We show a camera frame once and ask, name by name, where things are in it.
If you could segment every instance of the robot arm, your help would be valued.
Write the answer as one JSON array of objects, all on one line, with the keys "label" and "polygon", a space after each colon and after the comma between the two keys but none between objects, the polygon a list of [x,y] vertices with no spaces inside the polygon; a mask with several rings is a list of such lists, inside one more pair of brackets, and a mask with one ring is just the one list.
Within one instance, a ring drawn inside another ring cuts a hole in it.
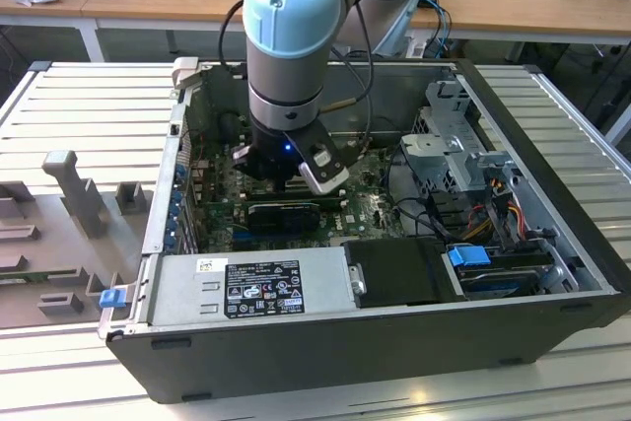
[{"label": "robot arm", "polygon": [[363,37],[361,15],[350,15],[361,5],[371,26],[366,43],[388,54],[417,1],[244,0],[252,143],[235,152],[236,167],[278,187],[300,171],[316,194],[344,182],[350,164],[317,118],[331,47]]}]

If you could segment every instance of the warning label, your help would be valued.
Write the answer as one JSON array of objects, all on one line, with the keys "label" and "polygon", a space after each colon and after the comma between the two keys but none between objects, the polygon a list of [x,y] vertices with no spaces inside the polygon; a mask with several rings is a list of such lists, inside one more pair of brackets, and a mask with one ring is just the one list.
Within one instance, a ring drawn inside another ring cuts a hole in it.
[{"label": "warning label", "polygon": [[281,316],[305,312],[298,260],[226,265],[224,315]]}]

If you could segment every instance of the floor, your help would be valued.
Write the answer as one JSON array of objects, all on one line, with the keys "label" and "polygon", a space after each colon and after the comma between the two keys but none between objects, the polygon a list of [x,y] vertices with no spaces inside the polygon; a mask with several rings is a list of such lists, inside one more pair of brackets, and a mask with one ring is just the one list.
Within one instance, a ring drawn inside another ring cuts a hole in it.
[{"label": "floor", "polygon": [[[4,38],[0,38],[0,104],[31,62],[88,60],[81,37],[72,29],[8,27],[3,32],[19,53]],[[116,62],[173,61],[178,56],[217,57],[216,33],[177,32],[178,54],[169,53],[166,35],[160,31],[101,31],[100,38],[110,60]],[[478,64],[505,64],[504,56],[509,48],[509,43],[501,41],[470,41],[464,53]],[[568,99],[583,108],[619,56],[612,54],[608,47],[598,51],[593,45],[575,44],[570,45],[557,63],[563,49],[561,45],[530,45],[522,62],[542,67]],[[245,55],[244,34],[227,33],[225,52],[227,58],[242,58]],[[594,61],[601,62],[596,71],[593,71]],[[630,70],[631,54],[628,54],[593,101],[587,113],[589,119],[596,119],[601,105],[610,100],[620,86],[624,77],[622,73]],[[627,158],[631,157],[631,137],[620,144],[620,150]]]}]

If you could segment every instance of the light blue robot joint cap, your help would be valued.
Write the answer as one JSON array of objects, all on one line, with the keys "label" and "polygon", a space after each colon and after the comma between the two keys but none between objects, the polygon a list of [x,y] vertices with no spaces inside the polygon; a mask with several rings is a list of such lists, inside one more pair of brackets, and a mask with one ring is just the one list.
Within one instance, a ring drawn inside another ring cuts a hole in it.
[{"label": "light blue robot joint cap", "polygon": [[341,10],[342,0],[245,0],[245,33],[270,56],[302,58],[331,40]]}]

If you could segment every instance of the blue latch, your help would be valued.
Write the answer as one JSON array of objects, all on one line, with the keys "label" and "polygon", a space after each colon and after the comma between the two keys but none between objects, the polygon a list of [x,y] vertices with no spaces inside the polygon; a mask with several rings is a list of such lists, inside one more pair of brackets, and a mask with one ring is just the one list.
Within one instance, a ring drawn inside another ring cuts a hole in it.
[{"label": "blue latch", "polygon": [[483,246],[457,246],[448,253],[453,266],[490,265],[486,249]]},{"label": "blue latch", "polygon": [[112,288],[101,292],[99,306],[101,308],[124,308],[127,290],[121,288]]}]

